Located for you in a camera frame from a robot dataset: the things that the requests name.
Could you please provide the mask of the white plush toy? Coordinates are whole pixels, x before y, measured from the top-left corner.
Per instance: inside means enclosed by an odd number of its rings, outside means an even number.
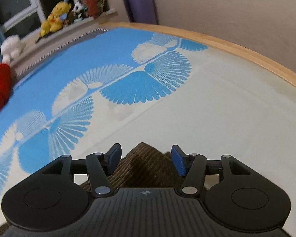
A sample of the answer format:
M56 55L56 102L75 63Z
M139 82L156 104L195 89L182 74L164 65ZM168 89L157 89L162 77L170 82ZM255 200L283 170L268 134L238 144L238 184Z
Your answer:
M21 41L18 35L7 37L1 45L2 63L9 64L12 60L19 58L25 46L26 44Z

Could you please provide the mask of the window frame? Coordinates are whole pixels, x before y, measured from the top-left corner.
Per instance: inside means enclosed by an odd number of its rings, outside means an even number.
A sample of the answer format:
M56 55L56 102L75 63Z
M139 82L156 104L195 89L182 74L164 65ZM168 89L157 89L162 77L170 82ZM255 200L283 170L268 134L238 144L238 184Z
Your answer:
M0 0L0 27L4 36L21 38L36 31L45 21L39 0Z

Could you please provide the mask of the brown corduroy pants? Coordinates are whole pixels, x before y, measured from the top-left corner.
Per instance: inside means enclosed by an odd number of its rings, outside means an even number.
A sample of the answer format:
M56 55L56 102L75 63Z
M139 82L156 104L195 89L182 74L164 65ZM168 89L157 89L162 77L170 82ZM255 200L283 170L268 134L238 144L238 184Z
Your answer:
M119 188L179 188L184 179L179 176L171 160L171 153L139 143L122 158L108 177L114 191Z

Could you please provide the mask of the yellow plush toy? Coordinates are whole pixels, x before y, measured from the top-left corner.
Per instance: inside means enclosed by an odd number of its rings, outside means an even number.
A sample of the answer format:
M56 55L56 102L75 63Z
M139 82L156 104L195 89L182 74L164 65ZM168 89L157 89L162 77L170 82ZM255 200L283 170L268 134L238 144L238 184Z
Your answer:
M52 10L50 15L41 24L40 37L55 33L59 31L63 25L64 21L67 19L67 14L71 8L71 4L67 2L59 2Z

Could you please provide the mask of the purple rolled mat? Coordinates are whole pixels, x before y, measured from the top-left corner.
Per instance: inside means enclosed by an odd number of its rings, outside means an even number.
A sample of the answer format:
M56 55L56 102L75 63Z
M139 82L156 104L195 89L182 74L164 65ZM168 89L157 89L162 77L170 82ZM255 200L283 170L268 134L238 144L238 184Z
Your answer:
M159 24L155 0L123 0L131 23Z

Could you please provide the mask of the blue white patterned bedsheet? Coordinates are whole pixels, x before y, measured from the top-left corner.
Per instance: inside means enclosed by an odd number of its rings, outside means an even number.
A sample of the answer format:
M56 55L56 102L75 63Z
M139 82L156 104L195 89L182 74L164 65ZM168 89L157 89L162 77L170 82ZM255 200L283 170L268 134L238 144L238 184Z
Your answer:
M175 144L209 159L229 154L290 197L296 236L296 87L248 59L173 35L99 29L52 53L0 110L1 200L59 156L129 159L139 143L159 164Z

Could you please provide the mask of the wooden bed frame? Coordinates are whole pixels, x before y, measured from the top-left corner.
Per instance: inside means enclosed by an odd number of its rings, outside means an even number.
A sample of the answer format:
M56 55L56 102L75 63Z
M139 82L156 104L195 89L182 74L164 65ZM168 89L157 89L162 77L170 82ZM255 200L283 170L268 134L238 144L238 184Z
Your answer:
M226 53L230 53L234 56L246 59L253 62L260 67L270 71L271 73L277 75L279 78L285 80L292 86L296 88L296 73L292 70L284 67L278 62L263 56L255 51L242 47L241 45L216 38L214 36L201 34L194 31L188 31L185 29L179 29L174 27L153 25L153 24L142 24L142 23L127 23L127 22L108 22L101 24L104 28L131 28L131 29L141 29L145 31L151 31L161 34L168 34L172 36L177 36L180 38L188 39L194 42L199 42L207 46L219 49Z

